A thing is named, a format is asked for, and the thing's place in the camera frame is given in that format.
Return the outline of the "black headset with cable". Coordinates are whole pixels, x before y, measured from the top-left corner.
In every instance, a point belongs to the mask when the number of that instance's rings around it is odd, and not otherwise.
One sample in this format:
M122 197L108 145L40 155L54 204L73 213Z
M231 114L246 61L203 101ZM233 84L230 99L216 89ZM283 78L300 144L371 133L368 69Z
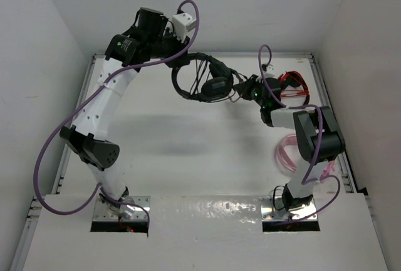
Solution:
M178 83L178 74L184 65L172 69L171 79L175 91L186 100L214 103L220 100L230 99L230 92L234 90L234 77L238 85L245 83L247 77L229 68L222 61L205 53L191 53L187 55L188 65L195 61L197 71L191 90L181 89Z

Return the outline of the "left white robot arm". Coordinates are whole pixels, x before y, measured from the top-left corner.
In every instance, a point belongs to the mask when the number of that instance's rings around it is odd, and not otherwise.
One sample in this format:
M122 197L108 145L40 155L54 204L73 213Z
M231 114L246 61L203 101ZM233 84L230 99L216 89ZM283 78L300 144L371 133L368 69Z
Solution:
M198 16L178 9L168 18L160 11L140 8L131 27L115 35L106 48L96 89L74 113L71 125L60 129L60 137L88 165L98 189L114 206L120 206L128 188L114 166L120 148L107 139L113 116L141 69L186 61L194 40L189 34L199 30Z

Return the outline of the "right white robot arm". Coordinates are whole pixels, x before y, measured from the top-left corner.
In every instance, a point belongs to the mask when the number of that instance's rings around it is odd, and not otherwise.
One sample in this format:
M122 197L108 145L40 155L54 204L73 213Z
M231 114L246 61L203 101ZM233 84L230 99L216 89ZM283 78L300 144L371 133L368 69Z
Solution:
M307 205L324 168L345 150L345 140L329 106L307 104L290 107L279 99L275 78L255 75L233 89L239 96L256 102L262 121L269 127L295 131L300 160L295 175L285 184L281 201L286 211Z

